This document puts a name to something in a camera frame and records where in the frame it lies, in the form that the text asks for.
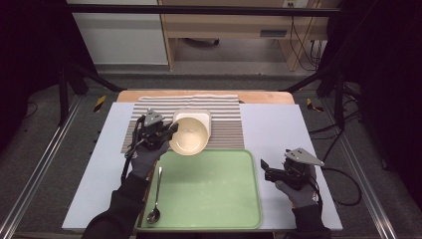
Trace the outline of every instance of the handle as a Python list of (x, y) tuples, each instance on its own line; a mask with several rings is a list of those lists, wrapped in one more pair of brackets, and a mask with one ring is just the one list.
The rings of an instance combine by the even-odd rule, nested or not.
[(161, 184), (162, 167), (158, 168), (157, 192), (155, 194), (155, 206), (158, 205), (159, 185)]

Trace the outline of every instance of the white table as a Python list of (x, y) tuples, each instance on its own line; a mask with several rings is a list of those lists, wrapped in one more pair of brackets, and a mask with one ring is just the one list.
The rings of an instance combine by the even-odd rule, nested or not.
[[(121, 144), (126, 134), (134, 103), (114, 103), (84, 177), (63, 223), (64, 229), (82, 231), (98, 214), (109, 207), (111, 192), (120, 186), (124, 164)], [(286, 149), (302, 147), (315, 155), (301, 110), (297, 105), (241, 104), (245, 147), (255, 157), (263, 221), (257, 230), (296, 228), (289, 198), (274, 183), (264, 179), (260, 159), (271, 167), (282, 167)], [(342, 225), (325, 179), (316, 168), (323, 199), (322, 221), (331, 230)]]

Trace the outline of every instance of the green tray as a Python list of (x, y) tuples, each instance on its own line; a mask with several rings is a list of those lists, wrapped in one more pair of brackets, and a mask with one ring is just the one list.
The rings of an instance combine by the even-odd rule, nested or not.
[[(159, 166), (161, 218), (148, 224)], [(206, 149), (192, 156), (169, 150), (157, 163), (141, 226), (135, 225), (138, 230), (254, 229), (261, 220), (255, 162), (248, 150)]]

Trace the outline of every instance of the white cabinet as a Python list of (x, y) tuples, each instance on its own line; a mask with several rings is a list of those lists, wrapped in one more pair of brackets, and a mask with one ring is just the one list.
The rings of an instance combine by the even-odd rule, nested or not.
[[(70, 4), (156, 5), (155, 0), (68, 0)], [(96, 65), (167, 65), (158, 14), (74, 13)]]

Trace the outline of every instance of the black curtain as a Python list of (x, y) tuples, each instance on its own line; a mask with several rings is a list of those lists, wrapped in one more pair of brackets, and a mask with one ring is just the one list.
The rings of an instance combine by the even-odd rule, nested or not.
[[(67, 4), (66, 0), (51, 1)], [(0, 3), (0, 151), (26, 114), (28, 98), (58, 83), (58, 71), (72, 60), (97, 73), (70, 12), (46, 11), (39, 1)], [(69, 72), (73, 83), (83, 76)]]
[[(343, 2), (369, 9), (371, 2)], [(320, 68), (328, 65), (358, 25), (357, 19), (330, 19), (329, 41)], [(422, 208), (422, 1), (378, 0), (358, 35), (347, 46), (339, 70), (361, 86), (365, 125), (390, 169), (396, 170)]]

